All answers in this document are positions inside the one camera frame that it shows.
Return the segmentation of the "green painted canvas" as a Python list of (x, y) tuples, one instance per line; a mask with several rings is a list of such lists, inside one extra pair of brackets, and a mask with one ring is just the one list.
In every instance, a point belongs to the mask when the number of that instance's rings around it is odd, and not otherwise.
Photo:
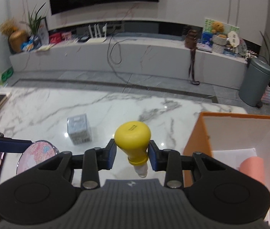
[(209, 46), (215, 53), (224, 54), (226, 47), (230, 45), (228, 36), (231, 32), (238, 39), (239, 27), (205, 18), (201, 43)]

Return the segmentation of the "orange white storage box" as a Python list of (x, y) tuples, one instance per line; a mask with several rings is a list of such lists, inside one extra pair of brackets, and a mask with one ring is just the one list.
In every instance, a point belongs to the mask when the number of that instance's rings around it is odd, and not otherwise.
[[(202, 112), (182, 151), (203, 152), (239, 170), (249, 157), (264, 160), (265, 185), (270, 191), (270, 116)], [(270, 210), (265, 218), (270, 224)]]

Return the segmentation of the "yellow bulb shaped bottle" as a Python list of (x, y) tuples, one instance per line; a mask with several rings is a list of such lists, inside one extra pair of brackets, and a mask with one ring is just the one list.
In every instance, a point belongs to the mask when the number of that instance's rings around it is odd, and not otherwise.
[(115, 144), (127, 155), (128, 162), (141, 178), (145, 178), (148, 173), (147, 148), (151, 135), (148, 125), (139, 121), (122, 124), (114, 135)]

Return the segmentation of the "red gift box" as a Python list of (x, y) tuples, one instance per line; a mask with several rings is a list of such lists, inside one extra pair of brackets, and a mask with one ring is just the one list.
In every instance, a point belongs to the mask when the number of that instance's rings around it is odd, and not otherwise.
[(62, 35), (61, 33), (53, 33), (49, 36), (50, 44), (58, 44), (62, 42)]

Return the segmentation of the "round paper fan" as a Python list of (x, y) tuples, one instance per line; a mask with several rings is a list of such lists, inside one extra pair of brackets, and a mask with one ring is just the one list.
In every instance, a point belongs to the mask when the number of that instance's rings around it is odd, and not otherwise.
[(236, 31), (230, 31), (227, 35), (227, 39), (230, 46), (232, 46), (233, 48), (238, 47), (240, 44), (240, 38)]

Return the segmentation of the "woven pastel basket bag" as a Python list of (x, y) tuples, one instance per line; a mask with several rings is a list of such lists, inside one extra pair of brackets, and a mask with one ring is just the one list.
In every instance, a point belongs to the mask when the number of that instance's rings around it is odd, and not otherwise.
[(270, 85), (266, 87), (265, 92), (261, 98), (261, 102), (263, 104), (270, 104)]

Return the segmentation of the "grey pedal trash bin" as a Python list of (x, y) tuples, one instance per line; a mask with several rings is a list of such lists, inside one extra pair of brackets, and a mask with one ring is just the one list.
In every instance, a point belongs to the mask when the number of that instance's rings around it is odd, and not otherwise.
[(261, 99), (269, 82), (270, 66), (258, 58), (251, 58), (238, 95), (247, 105), (261, 108)]

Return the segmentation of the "white wifi router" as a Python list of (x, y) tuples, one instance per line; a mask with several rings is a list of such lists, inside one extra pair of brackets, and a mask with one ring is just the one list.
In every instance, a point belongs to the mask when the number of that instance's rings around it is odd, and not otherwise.
[(107, 39), (107, 24), (100, 29), (99, 24), (94, 24), (92, 27), (88, 25), (90, 38), (87, 40), (87, 44), (100, 44)]

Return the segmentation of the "white knitted basket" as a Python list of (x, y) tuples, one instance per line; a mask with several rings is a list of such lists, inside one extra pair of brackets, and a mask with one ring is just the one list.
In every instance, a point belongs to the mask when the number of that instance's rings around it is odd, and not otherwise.
[(213, 35), (212, 42), (212, 51), (215, 53), (223, 54), (227, 44), (227, 36), (224, 34)]

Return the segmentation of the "pink plastic cup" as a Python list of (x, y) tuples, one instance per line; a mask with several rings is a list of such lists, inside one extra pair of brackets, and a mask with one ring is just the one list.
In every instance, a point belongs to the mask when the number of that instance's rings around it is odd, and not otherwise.
[(264, 160), (254, 156), (245, 159), (239, 167), (239, 171), (262, 184), (265, 184)]

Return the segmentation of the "brown leather bag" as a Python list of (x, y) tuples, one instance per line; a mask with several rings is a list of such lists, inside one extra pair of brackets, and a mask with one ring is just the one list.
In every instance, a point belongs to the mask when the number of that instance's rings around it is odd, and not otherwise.
[(192, 85), (200, 85), (199, 81), (195, 80), (195, 54), (197, 50), (197, 31), (189, 30), (185, 37), (185, 47), (190, 50), (190, 65), (188, 69), (188, 77)]

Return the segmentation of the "grey tissue cube box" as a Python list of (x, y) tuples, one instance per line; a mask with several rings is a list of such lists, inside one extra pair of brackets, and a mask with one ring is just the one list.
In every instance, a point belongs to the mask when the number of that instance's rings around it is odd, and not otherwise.
[(67, 118), (67, 133), (74, 145), (92, 141), (91, 127), (86, 114)]

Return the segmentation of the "teddy bear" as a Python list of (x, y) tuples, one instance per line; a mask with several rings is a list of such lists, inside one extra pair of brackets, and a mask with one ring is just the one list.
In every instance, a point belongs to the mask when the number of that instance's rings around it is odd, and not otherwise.
[(223, 33), (225, 31), (225, 26), (222, 22), (214, 21), (211, 24), (211, 33), (217, 34), (217, 33)]

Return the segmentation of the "golden vase dried flowers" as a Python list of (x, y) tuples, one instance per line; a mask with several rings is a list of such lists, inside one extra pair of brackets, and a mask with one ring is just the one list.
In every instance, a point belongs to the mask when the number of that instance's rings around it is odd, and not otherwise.
[(26, 30), (21, 30), (14, 19), (7, 19), (0, 24), (0, 33), (7, 37), (8, 44), (13, 53), (22, 52), (21, 45), (27, 41), (29, 35)]

